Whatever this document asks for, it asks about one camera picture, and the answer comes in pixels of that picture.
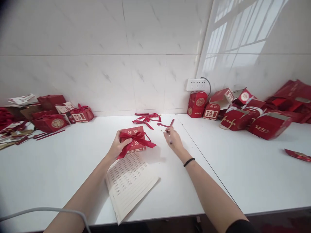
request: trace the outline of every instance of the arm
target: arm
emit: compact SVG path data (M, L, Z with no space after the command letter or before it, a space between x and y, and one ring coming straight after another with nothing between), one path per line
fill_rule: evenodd
M80 211L85 214L87 219L89 218L98 198L101 185L105 185L104 179L109 167L115 162L123 147L125 147L131 141L132 139L126 139L121 143L120 130L117 132L117 135L107 155L97 165L97 167L81 185L78 191L64 206L64 209ZM83 232L84 227L84 222L79 215L71 213L59 213L44 232L79 233Z
M164 132L167 144L185 164L192 157L184 149L180 136L174 128L169 127L166 131L168 130L169 133ZM186 170L193 182L204 212L219 233L225 233L236 220L248 221L239 207L195 160L186 166Z

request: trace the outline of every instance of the cable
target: cable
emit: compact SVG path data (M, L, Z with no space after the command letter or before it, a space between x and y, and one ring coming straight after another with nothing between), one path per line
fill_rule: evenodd
M8 220L10 218L14 218L14 217L23 215L23 214L27 214L27 213L30 213L30 212L36 212L36 211L55 211L55 212L66 212L66 213L78 214L83 219L83 222L85 224L85 228L86 228L87 232L91 233L91 230L90 230L90 228L88 226L86 217L85 217L85 215L82 212L76 211L76 210L69 210L69 209L53 208L53 207L38 207L38 208L32 208L32 209L28 209L28 210L23 210L23 211L15 213L15 214L11 214L11 215L8 215L8 216L5 216L5 217L1 217L0 218L0 222Z
M208 79L207 78L204 78L207 82L208 82L208 84L210 85L210 92L208 93L208 95L210 95L210 93L211 93L211 91L212 91L212 87L211 87L211 83L210 83L210 81L208 81Z

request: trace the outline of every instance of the notebook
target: notebook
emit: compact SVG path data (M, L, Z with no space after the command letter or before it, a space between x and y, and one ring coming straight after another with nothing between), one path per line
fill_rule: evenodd
M105 179L119 225L159 177L137 153L131 153L115 161Z

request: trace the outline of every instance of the hand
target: hand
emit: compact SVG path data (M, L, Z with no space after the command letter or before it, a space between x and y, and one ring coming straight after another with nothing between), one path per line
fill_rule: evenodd
M164 137L166 139L167 144L170 148L175 152L175 154L179 154L184 150L184 146L182 145L179 134L174 130L174 128L168 127L163 132Z
M118 155L121 153L123 148L132 142L132 138L126 139L124 142L121 142L120 138L121 130L119 130L116 134L116 137L113 140L113 143L110 147L110 150L108 151L107 156L110 157L113 161L115 161L118 157Z

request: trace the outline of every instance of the electrical outlet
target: electrical outlet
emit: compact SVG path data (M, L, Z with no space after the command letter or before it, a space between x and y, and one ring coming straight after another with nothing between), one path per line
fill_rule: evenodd
M186 91L204 91L205 79L188 79Z

